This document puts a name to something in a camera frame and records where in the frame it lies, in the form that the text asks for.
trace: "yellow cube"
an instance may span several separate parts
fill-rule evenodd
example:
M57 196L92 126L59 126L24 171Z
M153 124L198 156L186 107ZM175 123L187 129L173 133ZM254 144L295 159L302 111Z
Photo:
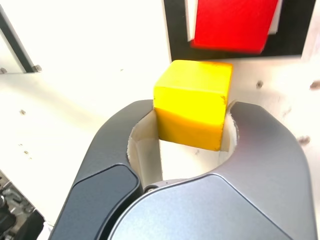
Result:
M154 86L161 140L219 151L232 65L176 60Z

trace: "dark gray plastic cover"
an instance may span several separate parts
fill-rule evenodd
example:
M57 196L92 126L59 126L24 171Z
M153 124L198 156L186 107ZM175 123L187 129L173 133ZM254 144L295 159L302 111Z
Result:
M213 172L294 240L316 240L306 156L293 134L262 107L237 102L230 110L239 140Z
M221 177L158 188L132 205L110 240L289 240Z
M306 157L262 107L237 102L232 156L195 179L158 188L118 220L110 240L316 240Z

